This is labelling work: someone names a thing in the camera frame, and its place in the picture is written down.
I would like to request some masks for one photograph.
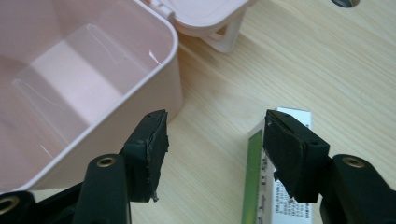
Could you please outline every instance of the pink plastic container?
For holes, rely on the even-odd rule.
[[[76,184],[90,160],[120,151],[145,114],[179,111],[177,33],[168,20],[226,52],[252,1],[218,1],[230,7],[217,19],[182,13],[180,2],[2,0],[0,192]],[[225,35],[213,33],[225,25]]]

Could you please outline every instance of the wooden surface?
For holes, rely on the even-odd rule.
[[[160,200],[133,203],[134,223],[240,223],[248,132],[277,106],[312,111],[331,156],[370,161],[396,189],[395,8],[259,0],[229,54],[180,35],[185,103],[169,124]]]

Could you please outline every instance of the brass screw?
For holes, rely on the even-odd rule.
[[[363,168],[364,163],[358,159],[352,158],[352,157],[344,157],[343,162],[348,164],[349,166],[355,167],[355,168]]]
[[[17,196],[9,196],[0,200],[0,216],[14,209],[20,199]]]
[[[102,158],[101,160],[99,160],[96,165],[102,168],[106,168],[111,166],[112,164],[116,163],[116,159],[112,158],[112,157],[105,157]]]

